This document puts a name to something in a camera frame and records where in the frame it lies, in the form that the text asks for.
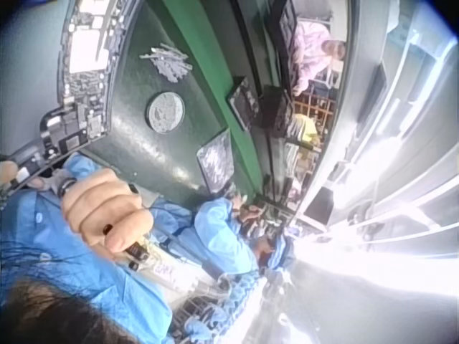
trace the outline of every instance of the hand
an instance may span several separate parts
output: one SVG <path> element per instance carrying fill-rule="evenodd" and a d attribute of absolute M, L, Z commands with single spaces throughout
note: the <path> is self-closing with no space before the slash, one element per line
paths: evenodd
<path fill-rule="evenodd" d="M 260 217 L 264 212 L 264 209 L 258 208 L 257 206 L 249 206 L 247 209 L 241 208 L 239 219 L 242 223 L 251 219 Z"/>
<path fill-rule="evenodd" d="M 246 195 L 241 196 L 240 193 L 237 193 L 231 200 L 233 210 L 239 211 L 241 209 L 241 206 L 243 206 L 246 201 L 247 201 Z"/>
<path fill-rule="evenodd" d="M 96 251 L 122 252 L 153 226 L 142 199 L 110 169 L 95 172 L 76 183 L 62 200 L 62 213 L 70 228 Z M 107 236 L 103 230 L 113 226 Z"/>
<path fill-rule="evenodd" d="M 17 175 L 17 164 L 13 161 L 0 162 L 0 186 L 12 181 Z"/>

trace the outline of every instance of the pink shirt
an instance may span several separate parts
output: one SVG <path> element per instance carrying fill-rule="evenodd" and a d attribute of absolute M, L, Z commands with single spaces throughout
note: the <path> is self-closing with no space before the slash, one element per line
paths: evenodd
<path fill-rule="evenodd" d="M 309 86 L 309 80 L 327 68 L 331 56 L 322 50 L 322 43 L 330 40 L 327 28 L 311 21 L 299 21 L 295 31 L 293 61 L 298 64 L 298 81 L 294 93 L 299 95 Z"/>

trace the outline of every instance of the woman in pink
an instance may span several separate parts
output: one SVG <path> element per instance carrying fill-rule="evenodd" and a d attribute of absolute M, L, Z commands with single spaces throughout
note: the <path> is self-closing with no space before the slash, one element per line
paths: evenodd
<path fill-rule="evenodd" d="M 343 59 L 344 42 L 331 39 L 327 28 L 311 21 L 299 21 L 295 31 L 293 61 L 298 65 L 298 81 L 293 94 L 299 96 L 309 86 L 309 80 L 328 67 L 333 59 Z"/>

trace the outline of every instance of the finger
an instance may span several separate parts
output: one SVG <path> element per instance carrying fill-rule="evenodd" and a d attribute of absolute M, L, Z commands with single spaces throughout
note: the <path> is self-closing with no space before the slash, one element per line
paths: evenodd
<path fill-rule="evenodd" d="M 64 217 L 73 231 L 80 232 L 80 225 L 89 214 L 102 203 L 120 195 L 132 195 L 127 183 L 117 180 L 99 184 L 83 193 L 68 212 L 64 212 Z"/>
<path fill-rule="evenodd" d="M 107 260 L 115 260 L 115 255 L 102 244 L 96 244 L 91 248 L 94 250 L 95 253 L 97 253 L 102 258 L 105 258 Z"/>
<path fill-rule="evenodd" d="M 105 247 L 112 253 L 121 252 L 153 227 L 153 216 L 148 209 L 138 210 L 119 221 L 105 238 Z"/>
<path fill-rule="evenodd" d="M 115 172 L 109 168 L 104 168 L 102 170 L 94 172 L 91 177 L 86 178 L 82 181 L 79 181 L 74 186 L 72 186 L 69 191 L 65 193 L 65 196 L 62 200 L 62 212 L 66 214 L 73 204 L 83 195 L 87 190 L 110 181 L 117 181 L 118 177 L 115 175 Z"/>
<path fill-rule="evenodd" d="M 102 203 L 80 224 L 83 240 L 93 246 L 103 241 L 107 224 L 116 225 L 123 218 L 142 208 L 139 195 L 118 195 Z"/>
<path fill-rule="evenodd" d="M 15 164 L 13 161 L 0 162 L 0 185 L 15 179 L 17 171 L 17 164 Z"/>

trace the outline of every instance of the fingernail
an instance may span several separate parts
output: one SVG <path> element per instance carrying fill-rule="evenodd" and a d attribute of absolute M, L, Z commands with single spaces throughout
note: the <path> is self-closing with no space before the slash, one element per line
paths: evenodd
<path fill-rule="evenodd" d="M 133 194 L 138 195 L 138 190 L 137 190 L 136 186 L 134 184 L 132 184 L 132 183 L 129 183 L 128 185 L 129 185 L 129 189 L 131 190 L 131 192 Z"/>
<path fill-rule="evenodd" d="M 111 224 L 108 224 L 107 226 L 103 227 L 102 233 L 103 235 L 107 235 L 111 230 L 113 226 Z"/>
<path fill-rule="evenodd" d="M 111 251 L 111 252 L 121 252 L 123 251 L 124 247 L 124 239 L 119 238 L 117 236 L 108 236 L 105 239 L 105 246 Z"/>

